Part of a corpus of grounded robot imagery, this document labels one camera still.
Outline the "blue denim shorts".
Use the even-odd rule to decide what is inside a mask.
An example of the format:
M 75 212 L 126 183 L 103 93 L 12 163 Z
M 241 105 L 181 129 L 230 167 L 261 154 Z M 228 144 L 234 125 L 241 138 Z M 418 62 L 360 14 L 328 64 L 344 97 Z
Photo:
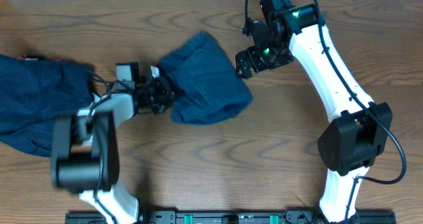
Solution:
M 201 31 L 162 57 L 157 67 L 175 94 L 171 118 L 186 125 L 212 125 L 238 116 L 253 101 L 227 54 Z

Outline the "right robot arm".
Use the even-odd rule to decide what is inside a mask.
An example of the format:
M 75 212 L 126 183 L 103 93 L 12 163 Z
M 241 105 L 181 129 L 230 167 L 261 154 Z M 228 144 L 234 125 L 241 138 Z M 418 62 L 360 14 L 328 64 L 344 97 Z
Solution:
M 391 212 L 355 208 L 362 177 L 382 154 L 391 125 L 388 104 L 374 103 L 336 51 L 317 7 L 290 0 L 260 0 L 264 20 L 247 18 L 242 30 L 253 45 L 239 52 L 237 75 L 275 69 L 297 60 L 317 90 L 329 125 L 318 139 L 328 169 L 314 223 L 394 223 Z

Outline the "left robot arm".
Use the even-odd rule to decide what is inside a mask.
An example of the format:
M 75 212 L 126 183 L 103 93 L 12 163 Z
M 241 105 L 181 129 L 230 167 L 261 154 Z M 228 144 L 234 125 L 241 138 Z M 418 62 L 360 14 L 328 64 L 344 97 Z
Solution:
M 91 105 L 58 116 L 52 134 L 51 177 L 56 188 L 77 194 L 95 212 L 71 212 L 66 223 L 151 223 L 150 214 L 119 179 L 116 128 L 138 114 L 160 114 L 174 100 L 162 69 L 149 66 L 144 74 L 136 62 L 116 64 L 116 79 L 105 81 L 106 92 Z

